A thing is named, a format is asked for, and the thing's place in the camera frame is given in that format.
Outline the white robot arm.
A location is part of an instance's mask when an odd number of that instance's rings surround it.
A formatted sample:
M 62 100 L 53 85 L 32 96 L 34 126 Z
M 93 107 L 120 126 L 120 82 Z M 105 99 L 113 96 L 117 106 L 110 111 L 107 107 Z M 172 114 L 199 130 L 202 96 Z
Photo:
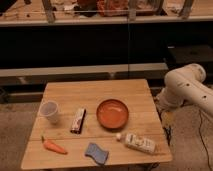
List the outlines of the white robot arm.
M 177 108 L 188 100 L 213 118 L 213 89 L 203 84 L 205 69 L 196 63 L 169 71 L 164 77 L 165 87 L 157 95 L 163 110 Z

